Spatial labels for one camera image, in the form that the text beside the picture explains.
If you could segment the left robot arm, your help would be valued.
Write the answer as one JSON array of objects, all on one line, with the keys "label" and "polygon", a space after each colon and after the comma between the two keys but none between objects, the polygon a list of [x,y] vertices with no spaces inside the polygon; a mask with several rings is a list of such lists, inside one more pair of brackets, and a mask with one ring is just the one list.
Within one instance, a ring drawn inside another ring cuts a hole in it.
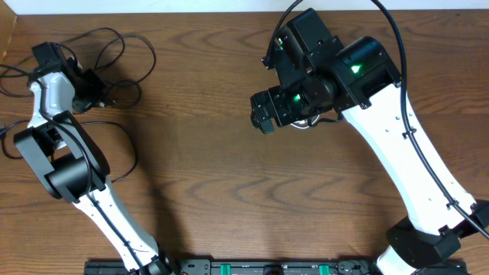
[{"label": "left robot arm", "polygon": [[33,115],[14,143],[46,191],[90,218],[130,274],[172,274],[156,240],[115,192],[105,156],[74,118],[72,82],[58,71],[30,77],[28,88]]}]

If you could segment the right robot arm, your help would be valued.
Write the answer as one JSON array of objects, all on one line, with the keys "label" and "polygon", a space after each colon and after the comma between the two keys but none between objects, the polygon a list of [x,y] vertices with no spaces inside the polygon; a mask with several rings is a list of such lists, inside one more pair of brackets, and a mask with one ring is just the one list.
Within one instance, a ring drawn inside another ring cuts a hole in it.
[{"label": "right robot arm", "polygon": [[372,37],[280,35],[263,58],[279,85],[251,97],[251,121],[265,134],[337,112],[368,143],[399,191],[407,215],[388,232],[382,274],[412,274],[443,262],[461,240],[488,228],[488,204],[454,178],[423,130],[401,75]]}]

